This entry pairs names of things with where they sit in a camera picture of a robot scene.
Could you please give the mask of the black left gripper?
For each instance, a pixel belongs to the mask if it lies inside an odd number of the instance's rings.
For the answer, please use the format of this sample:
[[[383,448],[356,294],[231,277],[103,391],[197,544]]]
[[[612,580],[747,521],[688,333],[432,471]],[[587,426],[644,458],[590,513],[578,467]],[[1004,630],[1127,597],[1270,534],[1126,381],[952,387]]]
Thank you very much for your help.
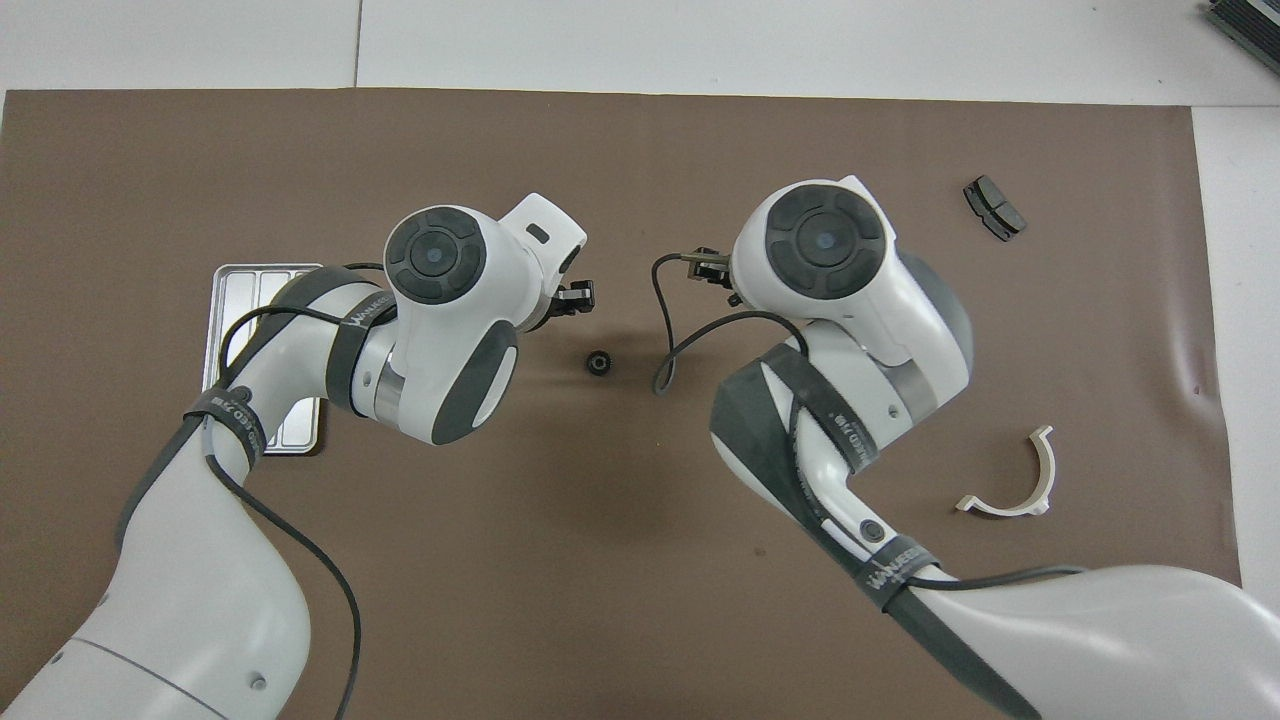
[[[571,282],[567,288],[558,288],[553,293],[543,323],[554,316],[575,316],[591,313],[595,305],[595,287],[593,282]]]

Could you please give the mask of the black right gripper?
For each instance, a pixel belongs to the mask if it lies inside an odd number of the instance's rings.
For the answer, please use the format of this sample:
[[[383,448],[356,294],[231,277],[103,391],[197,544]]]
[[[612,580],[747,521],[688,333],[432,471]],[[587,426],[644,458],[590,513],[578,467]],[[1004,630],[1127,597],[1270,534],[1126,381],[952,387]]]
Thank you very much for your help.
[[[694,279],[703,281],[708,284],[717,284],[730,291],[727,304],[731,307],[739,307],[742,305],[742,299],[737,293],[733,286],[732,272],[731,272],[731,258],[713,249],[696,249],[687,254],[687,261],[691,263],[694,268]]]

